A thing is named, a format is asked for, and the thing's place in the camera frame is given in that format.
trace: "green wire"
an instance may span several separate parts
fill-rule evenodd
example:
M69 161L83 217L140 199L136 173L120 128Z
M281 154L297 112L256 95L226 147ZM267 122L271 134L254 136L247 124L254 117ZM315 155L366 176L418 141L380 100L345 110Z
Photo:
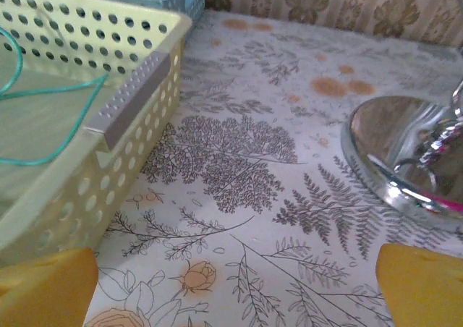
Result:
M20 46L16 42L16 40L13 38L13 36L8 33L5 29L0 27L0 33L7 38L7 40L13 45L14 50L16 51L17 54L17 64L16 64L16 69L14 71L14 74L12 78L6 83L5 86L3 86L0 89L0 101L5 101L8 99L13 99L13 98L19 98L19 97L25 97L29 95L39 95L39 94L51 94L51 93L60 93L60 92L68 92L71 90L79 90L82 88L90 87L92 85L96 85L95 90L93 91L92 95L89 97L87 102L84 105L84 108L80 112L79 117L77 118L76 122L74 123L74 126L71 129L71 132L67 135L66 139L63 141L63 143L50 155L44 157L44 158L39 158L39 159L34 159L34 160L21 160L21 159L12 159L12 158L0 158L0 164L14 164L17 166L38 166L41 164L46 164L54 160L56 157L58 157L64 149L69 145L71 140L74 138L76 135L77 131L80 128L80 125L82 124L85 116L88 113L88 110L92 106L93 101L95 100L96 96L100 92L101 88L103 87L106 79L108 78L108 74L98 77L96 79L93 79L88 82L81 83L79 85L73 85L73 86L67 86L67 87L61 87L61 88L45 88L42 90L24 90L20 92L13 92L13 93L7 93L8 90L13 87L13 85L18 81L18 79L21 76L22 72L22 65L23 65L23 60L22 60L22 53Z

